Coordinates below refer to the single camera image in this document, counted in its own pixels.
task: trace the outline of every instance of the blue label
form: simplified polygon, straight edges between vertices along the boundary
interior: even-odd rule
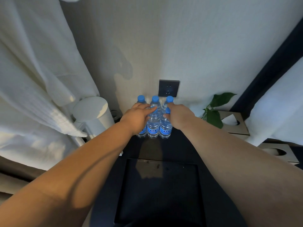
[[[144,134],[146,132],[147,126],[144,127],[144,129],[139,134]]]
[[[172,129],[170,129],[170,130],[163,130],[162,127],[160,127],[160,132],[163,135],[169,135],[172,132]]]
[[[148,133],[155,135],[159,132],[159,127],[157,129],[150,129],[149,127],[147,128]]]

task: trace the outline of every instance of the person's left hand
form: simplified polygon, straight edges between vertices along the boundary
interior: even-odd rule
[[[150,104],[135,103],[131,109],[128,109],[122,116],[120,122],[127,123],[133,135],[140,133],[149,119],[148,114],[152,113],[157,107],[150,107]]]

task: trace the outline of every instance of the water bottle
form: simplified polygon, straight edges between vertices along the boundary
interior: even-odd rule
[[[145,97],[143,95],[139,95],[137,103],[145,104],[146,103]]]
[[[151,107],[157,107],[158,112],[161,113],[161,103],[159,102],[158,96],[153,96],[150,104],[151,104]]]
[[[157,138],[160,127],[160,114],[158,109],[156,109],[153,113],[150,113],[149,117],[150,118],[147,121],[147,134],[150,138]]]
[[[161,110],[161,115],[165,114],[165,110],[167,108],[168,103],[172,103],[174,101],[174,98],[172,96],[166,97],[166,101],[164,102]]]
[[[145,97],[143,95],[139,95],[137,103],[146,103]],[[147,125],[145,125],[144,129],[139,134],[137,134],[137,137],[144,138],[146,137],[146,135],[147,135]]]
[[[169,107],[165,109],[165,114],[170,114]],[[169,122],[167,118],[164,118],[162,115],[160,120],[160,137],[163,139],[168,139],[171,133],[172,133],[172,124]]]

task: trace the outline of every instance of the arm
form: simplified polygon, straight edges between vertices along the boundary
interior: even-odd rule
[[[146,109],[148,106],[135,104],[120,122],[4,202],[1,226],[82,226],[120,152],[156,109]]]
[[[183,105],[165,116],[191,141],[248,226],[301,226],[303,171],[222,131]]]

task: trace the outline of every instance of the black wall socket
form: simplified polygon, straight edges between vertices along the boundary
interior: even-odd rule
[[[159,80],[159,93],[158,96],[172,96],[177,97],[179,89],[179,80]]]

